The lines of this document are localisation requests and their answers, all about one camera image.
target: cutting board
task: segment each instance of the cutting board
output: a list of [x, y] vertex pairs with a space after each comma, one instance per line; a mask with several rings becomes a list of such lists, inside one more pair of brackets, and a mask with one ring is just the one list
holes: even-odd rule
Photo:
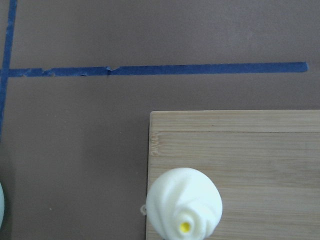
[[[208, 239], [320, 239], [320, 110], [152, 112], [148, 188], [179, 167], [221, 194]], [[148, 220], [146, 239], [161, 240]]]

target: blue tape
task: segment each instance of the blue tape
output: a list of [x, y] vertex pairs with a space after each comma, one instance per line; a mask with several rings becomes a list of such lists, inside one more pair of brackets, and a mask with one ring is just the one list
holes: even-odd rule
[[4, 54], [2, 61], [2, 71], [0, 75], [0, 138], [2, 133], [2, 124], [4, 119], [4, 110], [7, 95], [7, 85], [11, 60], [11, 49], [14, 39], [14, 28], [17, 10], [17, 0], [10, 0], [8, 12], [8, 25], [5, 34]]
[[302, 73], [308, 70], [306, 62], [232, 63], [200, 65], [121, 66], [111, 70], [108, 66], [10, 69], [10, 77], [68, 77], [68, 76], [133, 76], [181, 74], [257, 74]]

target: vertical tape strip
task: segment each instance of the vertical tape strip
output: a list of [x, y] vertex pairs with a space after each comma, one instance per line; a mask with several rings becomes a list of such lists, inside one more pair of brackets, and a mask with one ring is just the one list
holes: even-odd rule
[[7, 95], [7, 85], [11, 60], [11, 49], [14, 39], [14, 28], [17, 10], [17, 0], [10, 0], [9, 13], [8, 13], [8, 25], [5, 34], [4, 54], [0, 78], [0, 139], [2, 133], [2, 124], [4, 120], [4, 110]]

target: white swirled object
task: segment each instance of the white swirled object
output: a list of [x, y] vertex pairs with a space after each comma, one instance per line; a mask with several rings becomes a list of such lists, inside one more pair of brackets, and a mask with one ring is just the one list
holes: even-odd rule
[[152, 184], [146, 214], [165, 240], [203, 240], [222, 216], [222, 200], [214, 183], [193, 168], [171, 169]]
[[0, 183], [0, 227], [2, 224], [2, 220], [4, 218], [4, 211], [5, 211], [5, 198], [4, 198], [4, 192], [2, 190], [2, 186]]

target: yellow dot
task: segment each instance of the yellow dot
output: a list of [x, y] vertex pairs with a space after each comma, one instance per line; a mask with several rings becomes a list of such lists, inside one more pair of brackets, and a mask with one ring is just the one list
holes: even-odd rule
[[188, 233], [190, 231], [190, 223], [188, 222], [183, 222], [180, 224], [180, 231], [183, 233]]

